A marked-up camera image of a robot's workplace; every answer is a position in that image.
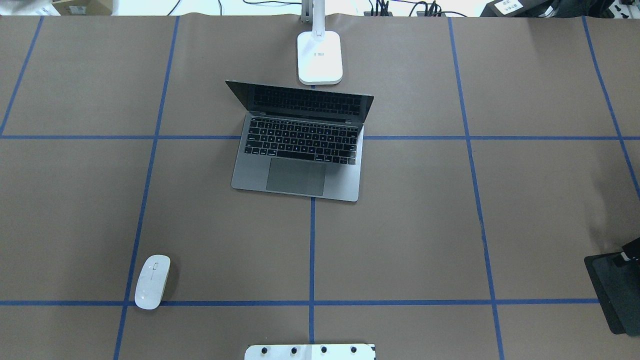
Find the brown cardboard box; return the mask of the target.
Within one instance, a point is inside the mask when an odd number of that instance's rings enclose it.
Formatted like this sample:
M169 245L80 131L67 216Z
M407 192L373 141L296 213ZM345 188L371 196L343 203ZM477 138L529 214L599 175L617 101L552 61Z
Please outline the brown cardboard box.
M52 6L61 16L111 16L113 0L53 0Z

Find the white computer mouse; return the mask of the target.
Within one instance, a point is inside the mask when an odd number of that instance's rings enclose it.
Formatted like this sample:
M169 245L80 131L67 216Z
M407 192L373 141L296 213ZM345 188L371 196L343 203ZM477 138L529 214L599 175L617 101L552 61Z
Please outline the white computer mouse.
M151 255L142 265L135 287L134 302L142 310L155 310L161 303L169 277L170 258Z

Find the black box with white label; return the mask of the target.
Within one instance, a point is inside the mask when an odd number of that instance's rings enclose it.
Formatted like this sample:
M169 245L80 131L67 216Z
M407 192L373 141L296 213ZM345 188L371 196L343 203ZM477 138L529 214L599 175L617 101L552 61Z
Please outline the black box with white label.
M492 0L485 4L481 18L537 18L553 9L554 0Z

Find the grey laptop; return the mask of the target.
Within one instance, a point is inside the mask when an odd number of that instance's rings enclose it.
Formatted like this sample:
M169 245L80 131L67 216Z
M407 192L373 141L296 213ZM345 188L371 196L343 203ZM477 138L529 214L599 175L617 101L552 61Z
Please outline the grey laptop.
M356 202L374 96L226 80L246 109L231 187Z

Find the black mouse pad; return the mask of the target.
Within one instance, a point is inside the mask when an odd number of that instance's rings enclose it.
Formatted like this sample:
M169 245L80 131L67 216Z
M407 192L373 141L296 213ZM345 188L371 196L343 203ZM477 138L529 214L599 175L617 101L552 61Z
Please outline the black mouse pad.
M621 252L583 258L585 268L611 333L640 335L640 271L638 260Z

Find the white desk lamp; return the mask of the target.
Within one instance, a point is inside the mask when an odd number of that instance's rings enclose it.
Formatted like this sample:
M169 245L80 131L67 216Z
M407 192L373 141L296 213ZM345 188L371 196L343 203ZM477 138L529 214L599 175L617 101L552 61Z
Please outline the white desk lamp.
M344 75L341 39L326 30L324 0L302 0L301 22L311 30L297 36L297 76L304 85L336 85Z

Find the white pedestal column base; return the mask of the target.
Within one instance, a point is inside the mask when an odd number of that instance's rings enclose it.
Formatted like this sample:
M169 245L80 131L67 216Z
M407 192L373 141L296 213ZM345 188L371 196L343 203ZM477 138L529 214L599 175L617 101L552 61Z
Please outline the white pedestal column base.
M374 344L256 344L247 347L245 360L375 360Z

